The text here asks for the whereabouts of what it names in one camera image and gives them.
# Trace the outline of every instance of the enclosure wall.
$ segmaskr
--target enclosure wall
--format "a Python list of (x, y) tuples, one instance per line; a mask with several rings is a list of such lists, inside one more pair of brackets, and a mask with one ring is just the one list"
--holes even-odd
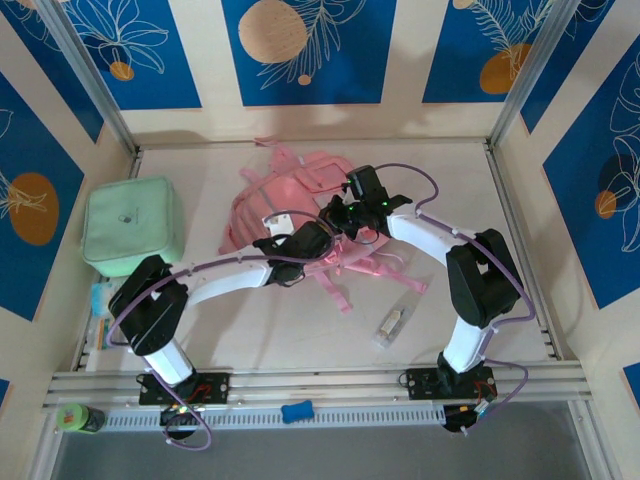
[(45, 72), (61, 54), (47, 46), (41, 68), (32, 37), (25, 45), (21, 24), (10, 24), (17, 17), (0, 7), (0, 477), (13, 479), (30, 465), (51, 375), (69, 368), (86, 318), (95, 278), (80, 254), (87, 194), (125, 177), (130, 158), (67, 88), (77, 79)]
[(137, 141), (149, 145), (486, 136), (552, 3), (63, 6)]
[[(552, 314), (583, 363), (625, 478), (637, 478), (640, 415), (623, 369), (640, 362), (640, 4), (599, 3), (610, 11), (597, 30), (582, 22), (565, 33), (498, 157)], [(592, 38), (580, 33), (589, 28)]]

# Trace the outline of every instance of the mint green pouch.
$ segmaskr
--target mint green pouch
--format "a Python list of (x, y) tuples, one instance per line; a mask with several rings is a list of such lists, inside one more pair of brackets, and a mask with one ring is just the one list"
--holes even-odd
[(102, 185), (89, 195), (82, 256), (105, 277), (131, 275), (149, 255), (184, 254), (182, 202), (165, 177)]

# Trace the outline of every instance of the backpack strap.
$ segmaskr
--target backpack strap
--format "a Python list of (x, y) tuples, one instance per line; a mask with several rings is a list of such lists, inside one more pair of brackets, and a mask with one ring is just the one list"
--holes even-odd
[(251, 168), (241, 168), (238, 173), (249, 183), (257, 183), (262, 180), (260, 174)]
[(423, 294), (427, 290), (426, 284), (398, 272), (393, 267), (390, 267), (385, 263), (379, 264), (375, 259), (371, 257), (361, 258), (356, 262), (345, 265), (344, 268), (348, 268), (349, 270), (353, 270), (355, 272), (367, 273), (376, 277), (392, 278), (396, 282), (405, 285), (420, 294)]
[(289, 170), (304, 164), (304, 158), (296, 155), (289, 147), (278, 143), (271, 138), (255, 138), (254, 143), (261, 147), (273, 147), (273, 155), (269, 161), (269, 167), (278, 175), (283, 175)]
[(326, 292), (331, 295), (342, 313), (346, 314), (353, 310), (353, 306), (349, 303), (347, 298), (342, 293), (340, 293), (340, 290), (338, 290), (338, 287), (336, 287), (331, 279), (329, 279), (329, 276), (326, 274), (326, 272), (316, 272), (313, 274), (313, 277), (318, 281), (320, 285), (322, 285), (322, 288), (324, 288)]

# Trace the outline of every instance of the small bottle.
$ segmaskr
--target small bottle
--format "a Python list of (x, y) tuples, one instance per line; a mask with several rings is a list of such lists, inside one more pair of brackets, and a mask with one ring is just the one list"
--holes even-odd
[(106, 421), (102, 410), (69, 403), (63, 405), (56, 416), (58, 428), (67, 432), (96, 433)]

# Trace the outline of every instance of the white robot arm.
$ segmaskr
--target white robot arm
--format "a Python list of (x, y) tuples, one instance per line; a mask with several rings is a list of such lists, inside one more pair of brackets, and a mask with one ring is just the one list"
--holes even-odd
[[(354, 170), (345, 185), (351, 188), (355, 202), (344, 204), (336, 195), (320, 212), (332, 232), (327, 232), (319, 223), (307, 222), (282, 243), (264, 239), (239, 252), (218, 257), (211, 264), (221, 265), (210, 270), (208, 282), (190, 297), (184, 285), (171, 280), (158, 295), (140, 302), (121, 323), (134, 353), (143, 356), (170, 386), (179, 386), (195, 374), (193, 365), (174, 339), (185, 307), (234, 290), (271, 283), (290, 284), (302, 277), (303, 265), (265, 260), (264, 255), (315, 259), (327, 250), (332, 235), (345, 234), (355, 239), (358, 230), (368, 227), (415, 246), (447, 268), (451, 301), (458, 319), (449, 344), (438, 358), (437, 375), (444, 395), (455, 396), (456, 385), (472, 382), (482, 367), (480, 351), (489, 323), (511, 310), (519, 294), (472, 245), (438, 228), (437, 221), (432, 224), (418, 218), (410, 199), (401, 195), (389, 198), (373, 167)], [(518, 278), (506, 243), (497, 231), (458, 232), (468, 238), (475, 237)], [(486, 271), (481, 272), (478, 264), (486, 264)], [(114, 316), (119, 316), (151, 285), (170, 276), (169, 267), (159, 256), (145, 259), (112, 299), (109, 307)]]
[[(455, 246), (463, 246), (465, 242), (444, 230), (427, 223), (416, 216), (415, 205), (405, 204), (397, 208), (387, 219), (389, 233), (392, 238), (413, 245), (447, 267), (447, 253)], [(471, 230), (459, 230), (469, 237), (474, 237)], [(451, 340), (444, 349), (443, 355), (451, 368), (457, 373), (470, 370), (481, 358), (480, 347), (490, 327), (480, 328), (470, 325), (458, 316)]]

